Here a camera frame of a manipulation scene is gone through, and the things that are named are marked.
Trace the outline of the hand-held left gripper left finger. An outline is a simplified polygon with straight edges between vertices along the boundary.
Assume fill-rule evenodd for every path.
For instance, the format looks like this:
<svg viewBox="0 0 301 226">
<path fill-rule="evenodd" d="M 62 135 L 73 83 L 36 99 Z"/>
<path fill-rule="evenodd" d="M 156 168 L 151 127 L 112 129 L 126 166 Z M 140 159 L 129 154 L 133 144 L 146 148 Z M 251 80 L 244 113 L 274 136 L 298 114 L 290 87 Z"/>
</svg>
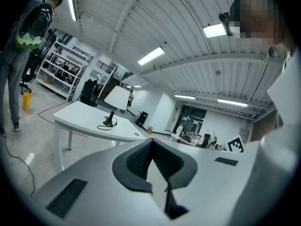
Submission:
<svg viewBox="0 0 301 226">
<path fill-rule="evenodd" d="M 133 192 L 113 175 L 115 158 L 139 145 L 123 144 L 90 154 L 50 179 L 34 195 L 35 215 L 46 226 L 164 226 L 170 218 L 150 193 Z M 86 182 L 64 218 L 50 212 L 49 204 L 74 179 Z"/>
</svg>

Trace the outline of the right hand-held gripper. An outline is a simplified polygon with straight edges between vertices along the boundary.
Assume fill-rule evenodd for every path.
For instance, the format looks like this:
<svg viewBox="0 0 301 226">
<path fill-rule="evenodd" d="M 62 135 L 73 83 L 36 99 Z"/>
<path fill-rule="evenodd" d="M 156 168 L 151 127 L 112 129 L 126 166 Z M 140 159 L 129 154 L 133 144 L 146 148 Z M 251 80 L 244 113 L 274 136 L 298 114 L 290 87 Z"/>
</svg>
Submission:
<svg viewBox="0 0 301 226">
<path fill-rule="evenodd" d="M 245 150 L 244 143 L 240 135 L 237 135 L 225 142 L 225 148 L 227 151 L 236 152 L 236 153 L 243 153 Z"/>
</svg>

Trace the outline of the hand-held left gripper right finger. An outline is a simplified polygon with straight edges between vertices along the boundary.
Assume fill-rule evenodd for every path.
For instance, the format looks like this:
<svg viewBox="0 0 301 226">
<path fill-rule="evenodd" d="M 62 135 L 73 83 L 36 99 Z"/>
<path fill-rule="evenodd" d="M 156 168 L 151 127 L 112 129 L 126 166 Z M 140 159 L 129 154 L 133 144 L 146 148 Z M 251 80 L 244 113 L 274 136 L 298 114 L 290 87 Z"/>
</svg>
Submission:
<svg viewBox="0 0 301 226">
<path fill-rule="evenodd" d="M 182 145 L 165 139 L 162 143 L 191 156 L 198 170 L 187 187 L 174 189 L 176 203 L 188 210 L 174 220 L 155 217 L 153 226 L 229 226 L 236 202 L 252 172 L 254 145 L 243 153 L 216 151 Z"/>
</svg>

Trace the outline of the white board panel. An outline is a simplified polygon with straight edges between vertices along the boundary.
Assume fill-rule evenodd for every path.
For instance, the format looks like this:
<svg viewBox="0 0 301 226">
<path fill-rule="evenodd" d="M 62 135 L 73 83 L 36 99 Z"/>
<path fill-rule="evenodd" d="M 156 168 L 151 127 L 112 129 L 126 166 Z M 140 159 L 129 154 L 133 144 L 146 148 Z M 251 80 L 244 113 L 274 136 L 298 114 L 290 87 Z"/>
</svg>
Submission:
<svg viewBox="0 0 301 226">
<path fill-rule="evenodd" d="M 113 109 L 111 110 L 110 115 L 103 122 L 103 125 L 107 127 L 113 127 L 112 118 L 114 116 L 115 110 L 126 110 L 128 98 L 130 91 L 120 87 L 115 86 L 113 90 L 108 94 L 108 96 L 104 99 L 104 102 L 111 105 Z"/>
</svg>

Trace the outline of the cluttered workbench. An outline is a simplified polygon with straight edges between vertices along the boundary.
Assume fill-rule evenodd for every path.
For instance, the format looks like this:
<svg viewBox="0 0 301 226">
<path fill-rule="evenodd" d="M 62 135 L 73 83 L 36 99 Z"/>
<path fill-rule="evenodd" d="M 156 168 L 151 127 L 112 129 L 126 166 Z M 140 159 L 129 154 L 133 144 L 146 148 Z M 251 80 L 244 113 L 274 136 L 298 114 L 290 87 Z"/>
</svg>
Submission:
<svg viewBox="0 0 301 226">
<path fill-rule="evenodd" d="M 206 130 L 203 135 L 199 135 L 195 132 L 184 131 L 183 126 L 180 125 L 176 129 L 175 134 L 170 134 L 169 140 L 193 147 L 226 151 L 226 148 L 222 144 L 217 143 L 217 136 L 215 132 L 210 129 Z"/>
</svg>

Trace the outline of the white table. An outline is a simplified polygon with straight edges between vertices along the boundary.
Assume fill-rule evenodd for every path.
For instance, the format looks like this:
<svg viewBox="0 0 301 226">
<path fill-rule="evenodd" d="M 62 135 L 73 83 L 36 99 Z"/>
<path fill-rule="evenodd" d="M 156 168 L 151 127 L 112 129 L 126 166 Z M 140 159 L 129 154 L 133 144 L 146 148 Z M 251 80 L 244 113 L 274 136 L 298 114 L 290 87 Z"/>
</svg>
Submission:
<svg viewBox="0 0 301 226">
<path fill-rule="evenodd" d="M 57 172 L 64 170 L 62 147 L 60 145 L 62 129 L 69 130 L 68 150 L 72 149 L 73 132 L 80 133 L 95 138 L 111 140 L 119 146 L 121 142 L 133 142 L 145 139 L 138 129 L 123 117 L 116 116 L 117 125 L 110 130 L 99 129 L 103 124 L 105 116 L 109 114 L 105 111 L 88 106 L 82 102 L 74 102 L 60 111 L 53 114 L 54 122 L 54 164 Z"/>
</svg>

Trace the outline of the black suitcase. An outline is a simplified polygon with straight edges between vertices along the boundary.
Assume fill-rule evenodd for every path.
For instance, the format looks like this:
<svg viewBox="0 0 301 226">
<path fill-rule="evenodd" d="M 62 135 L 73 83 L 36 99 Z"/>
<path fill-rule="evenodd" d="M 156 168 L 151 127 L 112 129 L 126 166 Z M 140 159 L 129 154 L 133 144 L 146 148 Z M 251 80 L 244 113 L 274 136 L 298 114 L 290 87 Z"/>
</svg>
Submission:
<svg viewBox="0 0 301 226">
<path fill-rule="evenodd" d="M 139 127 L 142 127 L 148 117 L 148 113 L 142 112 L 140 113 L 138 119 L 135 121 Z"/>
</svg>

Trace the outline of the black office chair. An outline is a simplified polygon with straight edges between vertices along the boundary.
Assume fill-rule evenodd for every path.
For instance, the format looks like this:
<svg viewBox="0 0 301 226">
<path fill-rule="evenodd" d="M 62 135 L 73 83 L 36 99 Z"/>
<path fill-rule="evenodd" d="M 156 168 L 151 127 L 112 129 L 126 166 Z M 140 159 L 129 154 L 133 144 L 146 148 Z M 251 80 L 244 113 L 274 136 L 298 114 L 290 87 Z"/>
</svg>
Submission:
<svg viewBox="0 0 301 226">
<path fill-rule="evenodd" d="M 97 84 L 97 81 L 96 80 L 91 80 L 91 79 L 88 79 L 85 83 L 84 83 L 84 86 L 83 86 L 83 89 L 82 89 L 82 92 L 81 92 L 81 95 L 80 95 L 80 101 L 86 105 L 89 105 L 91 107 L 96 107 L 97 106 L 97 103 L 96 102 L 93 102 L 91 100 L 91 97 L 92 97 L 92 93 L 93 93 L 93 90 L 94 90 L 94 87 L 95 85 Z"/>
<path fill-rule="evenodd" d="M 32 92 L 32 90 L 28 87 L 27 84 L 25 83 L 29 83 L 32 81 L 34 74 L 35 74 L 35 70 L 38 67 L 38 65 L 40 64 L 40 60 L 41 58 L 39 56 L 37 56 L 34 53 L 30 53 L 28 61 L 26 63 L 24 72 L 22 74 L 21 77 L 21 82 L 20 82 L 20 87 L 21 87 L 21 95 L 24 94 L 23 89 L 27 89 L 30 93 Z"/>
</svg>

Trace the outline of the white shelf rack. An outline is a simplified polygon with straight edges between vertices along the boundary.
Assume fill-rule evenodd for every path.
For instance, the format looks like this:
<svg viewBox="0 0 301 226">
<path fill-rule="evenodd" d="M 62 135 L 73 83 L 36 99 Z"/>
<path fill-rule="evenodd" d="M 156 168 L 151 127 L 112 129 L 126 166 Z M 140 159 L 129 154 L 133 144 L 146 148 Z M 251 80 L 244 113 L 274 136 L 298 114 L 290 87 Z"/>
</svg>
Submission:
<svg viewBox="0 0 301 226">
<path fill-rule="evenodd" d="M 69 48 L 56 40 L 46 53 L 35 82 L 67 101 L 72 99 L 76 87 L 93 56 L 77 47 Z"/>
</svg>

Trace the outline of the yellow bin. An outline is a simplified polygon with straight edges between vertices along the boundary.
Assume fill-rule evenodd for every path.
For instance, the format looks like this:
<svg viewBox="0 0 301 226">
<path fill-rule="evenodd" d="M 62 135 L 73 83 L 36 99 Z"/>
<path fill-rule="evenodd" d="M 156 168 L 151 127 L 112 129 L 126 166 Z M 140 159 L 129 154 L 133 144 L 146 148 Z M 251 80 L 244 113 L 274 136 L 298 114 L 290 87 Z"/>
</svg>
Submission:
<svg viewBox="0 0 301 226">
<path fill-rule="evenodd" d="M 23 110 L 30 111 L 32 105 L 33 95 L 31 93 L 25 92 L 23 94 Z"/>
</svg>

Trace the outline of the green black backpack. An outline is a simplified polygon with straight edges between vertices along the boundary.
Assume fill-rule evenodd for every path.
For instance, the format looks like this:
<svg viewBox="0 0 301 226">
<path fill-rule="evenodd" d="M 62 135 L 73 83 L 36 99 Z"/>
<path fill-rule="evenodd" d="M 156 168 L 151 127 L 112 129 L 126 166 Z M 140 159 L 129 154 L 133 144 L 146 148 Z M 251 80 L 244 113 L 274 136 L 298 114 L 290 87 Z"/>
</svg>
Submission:
<svg viewBox="0 0 301 226">
<path fill-rule="evenodd" d="M 53 21 L 54 10 L 49 3 L 35 6 L 18 27 L 15 43 L 18 48 L 37 49 Z"/>
</svg>

